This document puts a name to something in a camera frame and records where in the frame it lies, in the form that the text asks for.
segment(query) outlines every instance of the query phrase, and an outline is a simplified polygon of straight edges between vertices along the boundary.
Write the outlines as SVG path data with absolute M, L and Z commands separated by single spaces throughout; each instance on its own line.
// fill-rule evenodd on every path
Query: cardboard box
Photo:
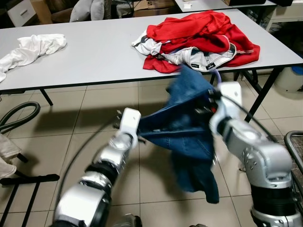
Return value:
M 264 4 L 266 0 L 222 0 L 228 6 Z
M 167 7 L 163 9 L 142 9 L 134 12 L 134 17 L 148 17 L 156 15 L 167 15 L 179 13 L 179 9 L 176 6 Z
M 179 13 L 174 0 L 142 0 L 134 2 L 134 17 Z

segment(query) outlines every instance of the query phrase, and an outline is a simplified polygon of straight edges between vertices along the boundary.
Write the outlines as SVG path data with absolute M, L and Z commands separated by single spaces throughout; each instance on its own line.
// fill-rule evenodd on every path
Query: clothes pile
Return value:
M 149 25 L 132 46 L 147 56 L 144 69 L 161 73 L 176 72 L 182 63 L 201 72 L 241 66 L 257 61 L 260 53 L 228 16 L 214 11 Z

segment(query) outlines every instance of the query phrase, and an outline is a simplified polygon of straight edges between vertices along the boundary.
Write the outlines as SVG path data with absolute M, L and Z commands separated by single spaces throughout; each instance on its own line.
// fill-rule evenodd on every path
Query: white drawer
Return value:
M 23 26 L 35 14 L 30 0 L 23 0 L 8 11 L 9 18 L 15 27 Z

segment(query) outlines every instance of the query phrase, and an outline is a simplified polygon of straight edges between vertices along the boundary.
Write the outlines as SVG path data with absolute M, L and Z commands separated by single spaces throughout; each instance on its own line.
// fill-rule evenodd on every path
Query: vacuum hose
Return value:
M 28 106 L 33 106 L 35 107 L 35 109 L 33 110 L 33 112 L 29 115 L 29 116 L 26 116 L 20 120 L 17 120 L 15 122 L 11 122 L 11 123 L 7 123 L 5 124 L 9 118 L 14 115 L 17 111 L 25 108 L 25 107 L 28 107 Z M 8 131 L 11 131 L 27 122 L 29 122 L 30 120 L 32 120 L 34 117 L 36 117 L 38 115 L 38 113 L 40 112 L 40 104 L 37 103 L 37 102 L 26 102 L 26 103 L 22 103 L 18 106 L 16 106 L 15 108 L 11 109 L 1 120 L 0 120 L 0 133 L 1 134 L 4 134 Z

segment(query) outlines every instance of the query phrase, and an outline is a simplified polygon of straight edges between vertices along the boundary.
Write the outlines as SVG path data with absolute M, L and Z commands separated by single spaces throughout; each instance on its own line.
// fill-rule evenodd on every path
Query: gray pillow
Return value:
M 104 18 L 104 0 L 93 0 L 90 7 L 91 20 L 103 20 Z
M 87 20 L 92 2 L 93 0 L 79 0 L 72 9 L 70 22 Z

